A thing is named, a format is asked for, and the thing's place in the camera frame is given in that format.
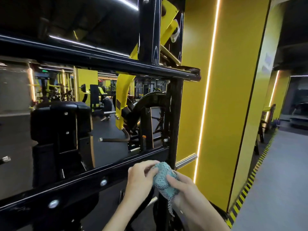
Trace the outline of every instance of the hand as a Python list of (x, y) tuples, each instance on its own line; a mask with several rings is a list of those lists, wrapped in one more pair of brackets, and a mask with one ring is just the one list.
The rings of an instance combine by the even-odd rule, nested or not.
[(167, 175), (167, 181), (180, 191), (173, 199), (173, 203), (185, 214), (190, 228), (194, 226), (192, 230), (230, 230), (194, 182), (179, 172), (176, 174), (180, 181), (170, 175)]
[(152, 168), (157, 163), (157, 160), (148, 160), (129, 168), (124, 202), (135, 209), (142, 204), (153, 186), (153, 177), (158, 173), (158, 168)]

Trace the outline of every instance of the horizontal black bar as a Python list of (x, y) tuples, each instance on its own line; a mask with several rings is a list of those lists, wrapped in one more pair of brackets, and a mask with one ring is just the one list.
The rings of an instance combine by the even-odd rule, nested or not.
[(201, 79), (200, 69), (183, 66), (181, 68), (186, 70), (182, 70), (144, 64), (130, 58), (69, 44), (50, 45), (0, 34), (0, 48), (3, 56), (67, 63), (75, 66), (95, 67), (102, 70), (108, 69), (163, 78), (180, 77), (191, 81), (200, 81)]
[[(119, 162), (100, 167), (62, 182), (35, 188), (0, 201), (0, 225), (3, 230), (17, 230), (31, 224), (37, 217), (48, 216), (82, 199), (109, 188), (127, 178), (129, 167), (144, 160), (165, 161), (167, 147), (158, 147)], [(102, 180), (107, 184), (101, 186)], [(48, 208), (52, 200), (59, 205)]]

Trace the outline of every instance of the machine handle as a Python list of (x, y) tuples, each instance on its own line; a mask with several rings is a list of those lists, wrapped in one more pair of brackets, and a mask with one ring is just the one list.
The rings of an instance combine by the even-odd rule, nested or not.
[(108, 143), (125, 143), (128, 142), (131, 138), (129, 136), (129, 133), (127, 132), (127, 130), (125, 130), (125, 128), (122, 129), (122, 131), (125, 134), (125, 139), (103, 139), (103, 138), (99, 138), (100, 142), (108, 142)]

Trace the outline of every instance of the microfiber towel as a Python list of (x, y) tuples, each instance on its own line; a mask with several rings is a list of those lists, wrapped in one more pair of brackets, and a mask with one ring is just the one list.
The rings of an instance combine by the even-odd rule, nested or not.
[(168, 200), (169, 212), (174, 217), (173, 212), (172, 212), (172, 201), (175, 195), (179, 193), (179, 190), (173, 188), (169, 184), (166, 176), (170, 175), (178, 180), (178, 175), (174, 171), (172, 171), (171, 167), (166, 162), (157, 163), (153, 167), (158, 168), (158, 173), (153, 178), (153, 185)]

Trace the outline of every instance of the black metal frame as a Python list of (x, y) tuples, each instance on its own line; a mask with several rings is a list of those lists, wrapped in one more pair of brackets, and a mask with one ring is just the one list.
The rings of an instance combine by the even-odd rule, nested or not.
[[(159, 66), (157, 52), (160, 49), (160, 8), (161, 0), (139, 0), (141, 26), (139, 52), (142, 52), (139, 54), (139, 61), (68, 44), (51, 45), (0, 34), (1, 54), (5, 56), (95, 67), (103, 71), (123, 71), (170, 80), (167, 93), (162, 95), (157, 92), (154, 97), (158, 100), (153, 100), (154, 103), (166, 107), (162, 138), (167, 141), (164, 141), (162, 147), (145, 150), (119, 162), (1, 200), (2, 229), (17, 230), (33, 222), (37, 216), (52, 214), (105, 190), (127, 178), (128, 168), (137, 162), (156, 159), (166, 161), (172, 169), (175, 169), (183, 81), (199, 81), (201, 77), (200, 70), (196, 68)], [(133, 116), (131, 118), (131, 122), (136, 123), (136, 118)], [(102, 186), (102, 180), (106, 180), (107, 184)], [(48, 204), (55, 199), (59, 200), (59, 206), (54, 209), (48, 208)], [(156, 230), (168, 230), (170, 214), (167, 200), (161, 195), (158, 198), (157, 209)]]

